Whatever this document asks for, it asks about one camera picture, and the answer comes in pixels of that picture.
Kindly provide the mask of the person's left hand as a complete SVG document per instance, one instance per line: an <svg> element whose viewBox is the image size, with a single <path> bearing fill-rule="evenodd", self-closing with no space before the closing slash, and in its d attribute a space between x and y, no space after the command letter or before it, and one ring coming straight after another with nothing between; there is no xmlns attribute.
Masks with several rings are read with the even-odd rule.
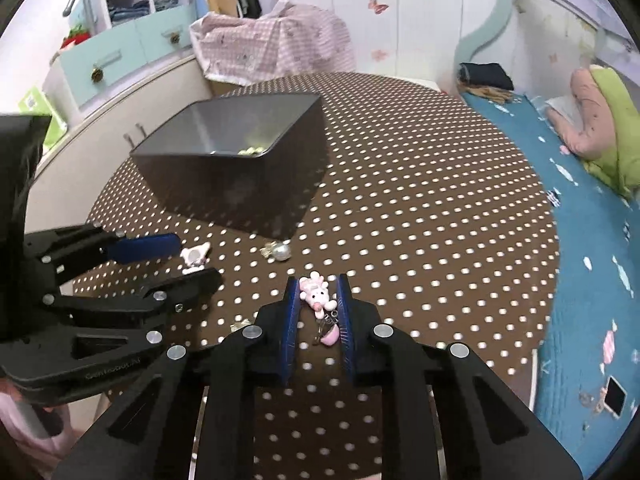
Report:
<svg viewBox="0 0 640 480"><path fill-rule="evenodd" d="M39 463L56 464L76 442L67 404L32 405L6 379L1 379L1 422L18 447Z"/></svg>

